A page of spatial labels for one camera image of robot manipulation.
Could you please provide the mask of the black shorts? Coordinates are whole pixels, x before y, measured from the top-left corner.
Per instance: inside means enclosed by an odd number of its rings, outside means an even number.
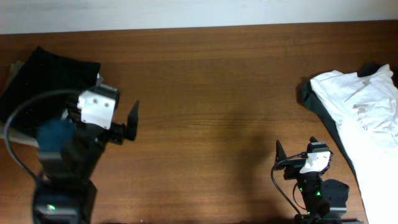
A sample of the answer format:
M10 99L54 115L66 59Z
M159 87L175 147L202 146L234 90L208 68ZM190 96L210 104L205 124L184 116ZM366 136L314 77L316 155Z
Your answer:
M1 121L33 96L51 90L85 90L96 84L100 63L82 62L55 55L37 47L1 97ZM36 136L49 119L57 119L65 109L67 95L53 96L25 108L13 119L12 127Z

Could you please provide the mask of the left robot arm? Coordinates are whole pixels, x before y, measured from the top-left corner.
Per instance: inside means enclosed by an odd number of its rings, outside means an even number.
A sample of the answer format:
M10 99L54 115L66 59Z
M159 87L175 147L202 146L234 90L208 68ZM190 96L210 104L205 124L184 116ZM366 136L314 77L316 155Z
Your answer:
M107 143L137 136L139 102L127 122L115 123L120 91L100 84L65 98L65 116L37 133L43 167L32 202L34 223L90 223L97 189L90 177Z

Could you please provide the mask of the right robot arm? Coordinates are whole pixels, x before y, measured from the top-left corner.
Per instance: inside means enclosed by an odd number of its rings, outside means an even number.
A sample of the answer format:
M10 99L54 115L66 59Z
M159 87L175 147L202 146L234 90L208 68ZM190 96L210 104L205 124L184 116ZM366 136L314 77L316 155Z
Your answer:
M276 141L275 162L271 168L271 180L276 189L297 212L295 223L349 224L360 223L357 219L343 219L347 212L349 186L335 179L323 180L322 175L330 168L333 153L329 147L311 137L304 152L288 157L280 141ZM299 190L306 211L302 213L296 200L289 199L274 178L274 172L282 170L284 180L294 180L294 190Z

